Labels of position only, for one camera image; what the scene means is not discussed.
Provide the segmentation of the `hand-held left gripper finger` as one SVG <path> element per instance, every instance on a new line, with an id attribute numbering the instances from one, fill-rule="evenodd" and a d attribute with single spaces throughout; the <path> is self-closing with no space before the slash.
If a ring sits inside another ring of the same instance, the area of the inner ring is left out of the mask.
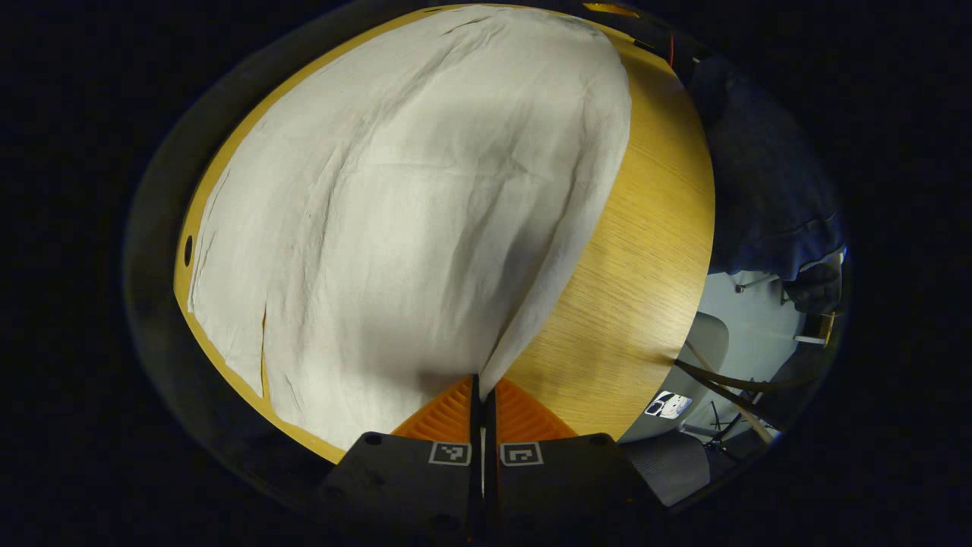
<path id="1" fill-rule="evenodd" d="M 392 432 L 364 432 L 327 474 L 320 513 L 343 544 L 472 544 L 481 403 L 466 376 Z"/>
<path id="2" fill-rule="evenodd" d="M 654 544 L 666 532 L 665 507 L 607 433 L 577 433 L 508 380 L 484 412 L 497 543 Z"/>

